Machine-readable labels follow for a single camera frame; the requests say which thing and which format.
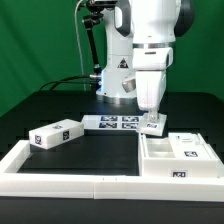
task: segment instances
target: green screen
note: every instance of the green screen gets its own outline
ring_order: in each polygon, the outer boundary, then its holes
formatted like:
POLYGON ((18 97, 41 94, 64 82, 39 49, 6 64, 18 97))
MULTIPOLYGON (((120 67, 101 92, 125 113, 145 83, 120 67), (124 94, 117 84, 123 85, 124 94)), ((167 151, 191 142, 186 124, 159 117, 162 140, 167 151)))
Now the green screen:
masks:
MULTIPOLYGON (((0 116, 45 83, 81 75, 76 41, 75 0, 0 1, 0 116)), ((223 0, 194 0, 195 22, 178 38, 174 64, 168 69, 168 91, 208 92, 224 99, 223 0)), ((87 34, 78 13, 85 73, 92 72, 87 34)), ((103 66, 104 25, 94 27, 103 66)), ((58 89, 83 89, 61 85, 58 89)))

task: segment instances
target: black table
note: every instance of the black table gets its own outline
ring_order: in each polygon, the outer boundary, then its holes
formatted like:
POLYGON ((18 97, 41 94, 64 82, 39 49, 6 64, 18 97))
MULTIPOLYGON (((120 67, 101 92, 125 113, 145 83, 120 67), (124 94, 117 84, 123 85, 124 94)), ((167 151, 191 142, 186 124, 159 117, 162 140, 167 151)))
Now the black table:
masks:
MULTIPOLYGON (((167 93, 160 112, 168 115, 163 137, 168 132, 201 133, 224 160, 224 104, 215 96, 167 93)), ((29 130, 56 121, 142 113, 136 104, 98 102, 91 92, 36 92, 0 118, 1 157, 18 140, 28 139, 29 130)), ((133 131, 86 131, 45 153, 32 147, 32 159, 19 172, 138 175, 137 144, 133 131)), ((223 208, 224 203, 212 202, 0 198, 2 223, 223 223, 223 208)))

